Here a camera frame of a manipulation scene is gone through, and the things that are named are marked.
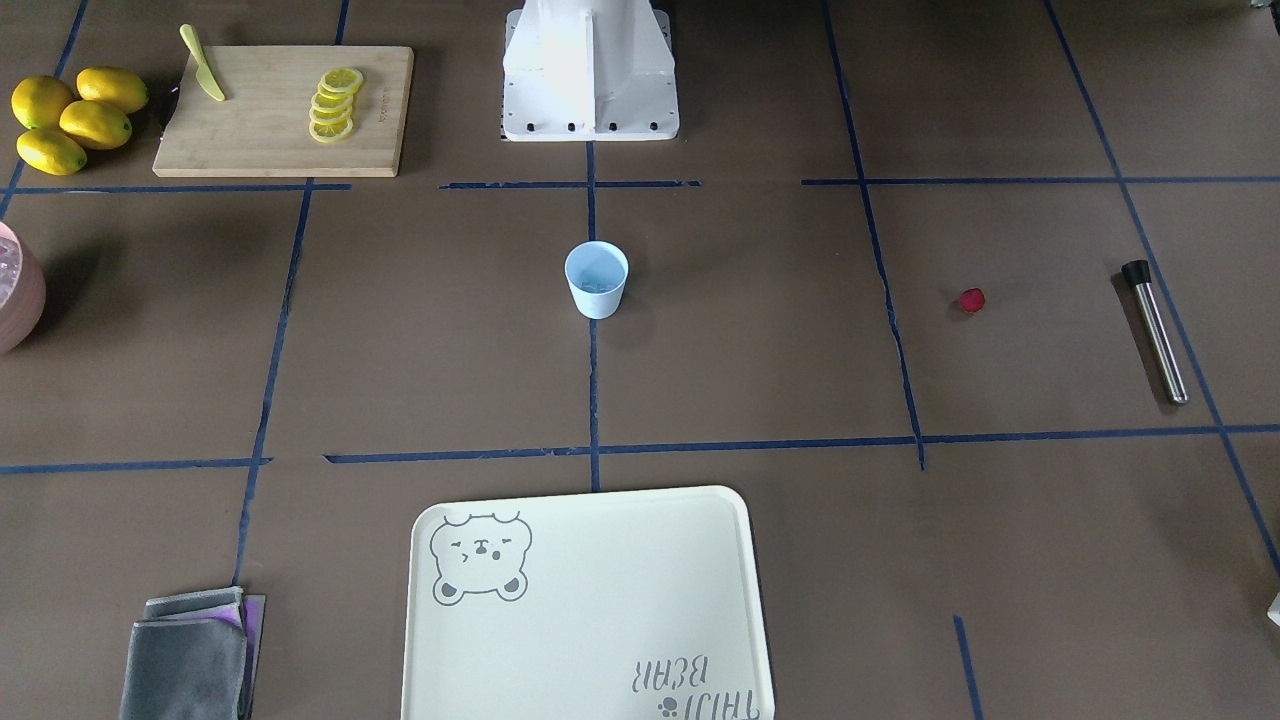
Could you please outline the red strawberry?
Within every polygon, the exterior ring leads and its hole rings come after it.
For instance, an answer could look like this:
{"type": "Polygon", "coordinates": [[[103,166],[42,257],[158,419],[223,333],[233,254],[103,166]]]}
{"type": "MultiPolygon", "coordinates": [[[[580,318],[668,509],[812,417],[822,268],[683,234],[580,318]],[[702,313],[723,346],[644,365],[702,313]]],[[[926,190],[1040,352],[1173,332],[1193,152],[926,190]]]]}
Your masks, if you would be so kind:
{"type": "Polygon", "coordinates": [[[986,307],[986,292],[977,287],[964,290],[957,297],[957,306],[968,315],[980,313],[986,307]]]}

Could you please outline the light blue plastic cup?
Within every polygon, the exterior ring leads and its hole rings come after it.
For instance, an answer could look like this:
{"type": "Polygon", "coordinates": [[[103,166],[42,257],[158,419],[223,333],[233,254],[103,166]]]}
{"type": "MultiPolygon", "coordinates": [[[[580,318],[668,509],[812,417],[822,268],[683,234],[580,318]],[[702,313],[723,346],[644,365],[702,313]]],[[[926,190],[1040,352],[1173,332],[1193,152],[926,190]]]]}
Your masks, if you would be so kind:
{"type": "Polygon", "coordinates": [[[605,241],[581,243],[564,260],[564,278],[575,306],[591,320],[607,319],[617,311],[628,274],[625,252],[605,241]]]}

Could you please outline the pink bowl of ice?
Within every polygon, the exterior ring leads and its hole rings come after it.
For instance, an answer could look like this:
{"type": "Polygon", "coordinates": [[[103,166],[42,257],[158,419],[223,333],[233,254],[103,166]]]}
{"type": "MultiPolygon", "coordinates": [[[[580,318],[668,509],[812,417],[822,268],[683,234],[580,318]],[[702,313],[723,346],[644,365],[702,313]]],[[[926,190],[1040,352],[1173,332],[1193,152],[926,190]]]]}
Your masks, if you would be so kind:
{"type": "Polygon", "coordinates": [[[33,332],[42,316],[46,281],[32,247],[4,222],[1,246],[1,354],[6,354],[33,332]]]}

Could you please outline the cream bear tray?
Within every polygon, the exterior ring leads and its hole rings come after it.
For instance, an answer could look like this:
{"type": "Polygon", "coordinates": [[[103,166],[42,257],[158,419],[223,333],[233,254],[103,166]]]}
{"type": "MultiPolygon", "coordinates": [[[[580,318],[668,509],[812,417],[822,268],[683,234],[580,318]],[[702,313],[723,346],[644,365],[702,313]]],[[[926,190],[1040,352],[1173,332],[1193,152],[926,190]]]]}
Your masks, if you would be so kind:
{"type": "Polygon", "coordinates": [[[723,486],[438,503],[410,541],[403,719],[773,719],[723,486]]]}

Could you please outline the lemon slices row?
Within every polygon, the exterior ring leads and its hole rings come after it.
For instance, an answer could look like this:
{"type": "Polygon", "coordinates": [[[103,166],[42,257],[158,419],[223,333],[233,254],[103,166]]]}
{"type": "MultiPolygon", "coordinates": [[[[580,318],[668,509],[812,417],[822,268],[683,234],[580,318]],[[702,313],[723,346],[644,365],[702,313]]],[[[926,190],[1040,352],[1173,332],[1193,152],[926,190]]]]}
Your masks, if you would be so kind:
{"type": "Polygon", "coordinates": [[[365,74],[356,67],[326,70],[316,83],[308,108],[308,135],[317,143],[335,143],[355,132],[355,109],[365,74]]]}

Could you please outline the bamboo cutting board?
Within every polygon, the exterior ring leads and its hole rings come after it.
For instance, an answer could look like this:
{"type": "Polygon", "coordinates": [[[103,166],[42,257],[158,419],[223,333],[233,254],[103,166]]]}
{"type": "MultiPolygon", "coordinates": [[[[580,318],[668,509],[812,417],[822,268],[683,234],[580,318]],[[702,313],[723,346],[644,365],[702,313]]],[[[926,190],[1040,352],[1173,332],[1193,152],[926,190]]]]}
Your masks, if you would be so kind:
{"type": "Polygon", "coordinates": [[[399,169],[413,50],[397,46],[205,47],[225,100],[198,86],[186,63],[179,99],[154,160],[159,177],[394,177],[399,169]],[[320,143],[308,133],[317,82],[337,67],[365,76],[352,136],[320,143]]]}

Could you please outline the steel muddler black tip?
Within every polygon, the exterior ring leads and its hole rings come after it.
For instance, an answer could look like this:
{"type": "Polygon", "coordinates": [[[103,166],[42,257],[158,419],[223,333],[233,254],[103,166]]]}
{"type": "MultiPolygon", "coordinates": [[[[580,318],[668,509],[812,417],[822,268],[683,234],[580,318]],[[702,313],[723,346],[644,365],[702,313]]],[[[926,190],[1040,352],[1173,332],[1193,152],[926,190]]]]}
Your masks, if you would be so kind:
{"type": "Polygon", "coordinates": [[[1166,396],[1174,405],[1187,405],[1190,396],[1160,311],[1149,263],[1144,259],[1125,263],[1121,268],[1121,274],[1126,286],[1134,293],[1166,396]]]}

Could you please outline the yellow plastic knife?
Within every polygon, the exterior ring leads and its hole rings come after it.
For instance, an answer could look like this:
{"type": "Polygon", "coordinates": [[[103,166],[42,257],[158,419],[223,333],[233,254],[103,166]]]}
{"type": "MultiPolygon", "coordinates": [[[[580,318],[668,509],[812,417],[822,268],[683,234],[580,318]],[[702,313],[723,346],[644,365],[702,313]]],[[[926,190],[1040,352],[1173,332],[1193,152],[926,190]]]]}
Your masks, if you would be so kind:
{"type": "Polygon", "coordinates": [[[197,85],[211,100],[224,102],[227,100],[225,91],[214,73],[198,31],[192,24],[184,23],[179,28],[179,35],[189,51],[191,59],[195,61],[195,79],[197,85]]]}

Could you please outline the grey folded cloth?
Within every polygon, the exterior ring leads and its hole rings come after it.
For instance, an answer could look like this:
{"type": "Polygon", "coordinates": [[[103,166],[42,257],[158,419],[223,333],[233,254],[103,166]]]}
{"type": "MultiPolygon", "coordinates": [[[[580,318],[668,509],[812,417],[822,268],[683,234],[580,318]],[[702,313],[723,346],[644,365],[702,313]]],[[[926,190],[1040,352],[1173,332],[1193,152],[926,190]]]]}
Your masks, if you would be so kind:
{"type": "Polygon", "coordinates": [[[131,630],[122,719],[250,719],[265,594],[239,585],[147,600],[131,630]]]}

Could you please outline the yellow lemon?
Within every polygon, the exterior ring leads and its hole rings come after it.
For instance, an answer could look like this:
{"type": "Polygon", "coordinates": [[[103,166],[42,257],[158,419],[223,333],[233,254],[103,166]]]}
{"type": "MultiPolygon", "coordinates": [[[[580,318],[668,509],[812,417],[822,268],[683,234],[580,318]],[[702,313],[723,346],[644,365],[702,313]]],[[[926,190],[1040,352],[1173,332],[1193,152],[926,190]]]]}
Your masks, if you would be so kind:
{"type": "Polygon", "coordinates": [[[63,111],[76,101],[72,88],[52,76],[23,78],[12,91],[14,118],[27,129],[58,129],[63,111]]]}
{"type": "Polygon", "coordinates": [[[86,67],[76,76],[83,100],[105,102],[131,115],[148,104],[148,87],[133,70],[120,67],[86,67]]]}
{"type": "Polygon", "coordinates": [[[78,100],[65,106],[59,128],[86,149],[113,150],[125,145],[132,135],[131,118],[115,106],[95,100],[78,100]]]}
{"type": "Polygon", "coordinates": [[[88,161],[84,149],[56,129],[28,129],[15,140],[15,150],[26,165],[50,176],[73,176],[88,161]]]}

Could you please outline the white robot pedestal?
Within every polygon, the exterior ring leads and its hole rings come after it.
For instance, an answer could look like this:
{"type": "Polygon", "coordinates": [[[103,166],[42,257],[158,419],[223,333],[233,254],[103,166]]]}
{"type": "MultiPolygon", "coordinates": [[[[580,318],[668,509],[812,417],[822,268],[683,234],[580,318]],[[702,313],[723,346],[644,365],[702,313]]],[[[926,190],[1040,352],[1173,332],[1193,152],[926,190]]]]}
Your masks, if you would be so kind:
{"type": "Polygon", "coordinates": [[[681,126],[669,15],[649,1],[526,1],[506,17],[500,136],[646,142],[681,126]]]}

